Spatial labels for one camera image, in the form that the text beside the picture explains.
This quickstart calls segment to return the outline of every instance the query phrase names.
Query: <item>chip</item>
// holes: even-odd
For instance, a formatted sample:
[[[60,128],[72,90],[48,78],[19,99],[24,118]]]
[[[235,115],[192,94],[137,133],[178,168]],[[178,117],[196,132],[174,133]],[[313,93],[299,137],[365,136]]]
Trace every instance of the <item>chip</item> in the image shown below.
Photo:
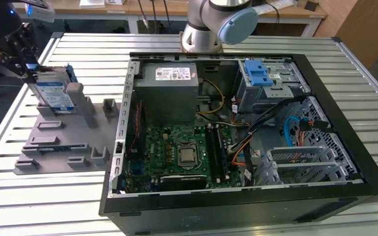
[[[192,168],[198,165],[196,142],[178,143],[178,165],[183,168]]]
[[[194,162],[195,161],[195,150],[191,148],[180,149],[180,161]]]

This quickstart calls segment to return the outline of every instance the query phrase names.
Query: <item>floor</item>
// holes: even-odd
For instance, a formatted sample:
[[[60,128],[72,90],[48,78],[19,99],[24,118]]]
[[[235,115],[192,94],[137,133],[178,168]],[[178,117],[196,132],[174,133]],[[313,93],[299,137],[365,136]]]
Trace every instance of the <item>floor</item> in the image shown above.
[[[84,33],[112,33],[112,32],[127,32],[127,24],[124,21],[107,21],[107,20],[68,20],[68,27],[71,32],[84,32]],[[184,28],[184,22],[172,22],[171,33],[179,33]],[[64,22],[56,20],[53,24],[33,22],[36,39],[39,47],[43,49],[51,38],[52,32],[65,31]],[[162,28],[160,32],[167,32],[167,28]],[[378,80],[378,61],[375,65],[370,68],[373,76]],[[9,109],[12,101],[19,93],[21,82],[19,79],[0,77],[0,122],[5,116]]]

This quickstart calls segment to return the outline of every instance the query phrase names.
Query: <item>white sticker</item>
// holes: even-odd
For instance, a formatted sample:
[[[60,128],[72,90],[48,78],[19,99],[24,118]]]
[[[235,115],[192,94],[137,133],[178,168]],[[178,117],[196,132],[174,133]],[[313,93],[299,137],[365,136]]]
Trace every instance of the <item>white sticker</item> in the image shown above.
[[[238,112],[238,106],[235,104],[231,105],[231,110],[232,110],[232,113]]]
[[[107,11],[108,13],[113,13],[113,14],[124,14],[124,11]]]
[[[279,74],[268,74],[268,77],[270,77],[271,79],[281,79]]]
[[[244,170],[244,176],[248,180],[251,180],[252,174],[250,173],[250,171],[247,169]]]
[[[60,112],[69,112],[73,109],[73,103],[69,96],[64,92],[65,87],[60,82],[39,82],[37,89],[49,105],[49,107]]]
[[[158,68],[155,70],[155,80],[190,80],[190,68]]]

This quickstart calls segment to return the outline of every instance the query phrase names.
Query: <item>yellow wire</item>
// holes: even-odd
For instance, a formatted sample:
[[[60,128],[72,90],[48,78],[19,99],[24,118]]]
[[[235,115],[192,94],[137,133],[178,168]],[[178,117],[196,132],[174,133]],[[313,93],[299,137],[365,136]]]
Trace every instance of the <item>yellow wire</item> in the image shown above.
[[[210,80],[207,80],[207,79],[203,79],[203,80],[204,80],[206,82],[208,82],[208,83],[212,85],[212,87],[216,89],[216,91],[220,93],[220,96],[222,96],[222,104],[220,104],[220,106],[219,106],[215,110],[212,110],[212,111],[206,111],[206,112],[196,112],[196,114],[212,114],[212,113],[218,112],[218,111],[223,108],[223,106],[224,106],[224,95],[223,95],[220,89],[216,87],[216,85],[215,85]]]

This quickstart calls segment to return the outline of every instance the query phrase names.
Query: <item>blue drive bracket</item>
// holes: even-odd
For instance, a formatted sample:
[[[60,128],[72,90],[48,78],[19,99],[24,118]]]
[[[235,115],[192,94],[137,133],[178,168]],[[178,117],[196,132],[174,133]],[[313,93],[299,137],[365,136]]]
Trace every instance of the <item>blue drive bracket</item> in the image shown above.
[[[244,61],[244,67],[252,86],[274,85],[274,81],[267,77],[267,68],[263,66],[260,60]]]

